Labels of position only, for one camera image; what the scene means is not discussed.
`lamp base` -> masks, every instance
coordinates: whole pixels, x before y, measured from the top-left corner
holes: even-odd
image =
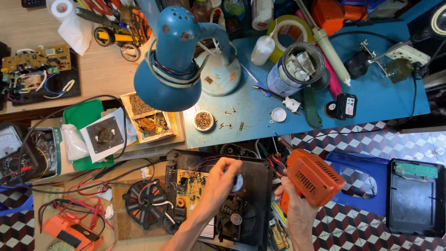
[[[201,66],[208,54],[207,51],[201,53],[195,59],[197,64]],[[239,60],[234,57],[230,65],[224,66],[221,57],[222,54],[220,51],[209,56],[200,75],[203,92],[212,97],[221,97],[233,92],[241,78],[241,65]]]

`tape roll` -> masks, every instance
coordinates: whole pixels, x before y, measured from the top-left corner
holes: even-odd
[[[71,0],[55,0],[48,7],[50,13],[59,21],[64,21],[70,15],[74,15],[73,1]]]
[[[273,53],[269,57],[269,60],[277,63],[286,47],[280,44],[277,36],[280,34],[287,34],[293,38],[295,42],[308,42],[313,43],[313,32],[310,26],[303,19],[293,15],[283,15],[278,17],[271,23],[268,28],[267,35],[274,31],[273,39],[276,43]]]

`desk lamp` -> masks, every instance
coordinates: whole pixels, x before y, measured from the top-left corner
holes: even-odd
[[[197,103],[202,88],[208,95],[224,96],[237,87],[241,67],[231,53],[226,30],[214,23],[197,23],[190,11],[178,6],[161,11],[155,25],[156,50],[153,41],[133,79],[136,93],[147,105],[165,112],[184,111]],[[208,38],[218,40],[221,53],[208,54],[199,65],[193,60],[195,45]]]

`orange soldering gun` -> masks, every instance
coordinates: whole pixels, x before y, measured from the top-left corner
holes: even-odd
[[[321,157],[302,149],[291,152],[287,165],[288,178],[297,194],[314,206],[324,206],[346,183]],[[285,214],[288,213],[288,203],[288,194],[284,192],[279,207]]]

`tin can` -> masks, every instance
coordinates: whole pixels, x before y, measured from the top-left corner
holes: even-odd
[[[285,66],[287,56],[290,54],[298,54],[303,51],[308,53],[311,62],[316,70],[312,78],[308,81],[299,81],[288,72]],[[297,42],[290,45],[279,61],[273,66],[266,78],[268,89],[282,97],[291,96],[305,88],[307,85],[321,78],[325,70],[325,60],[322,52],[313,44],[308,42]]]

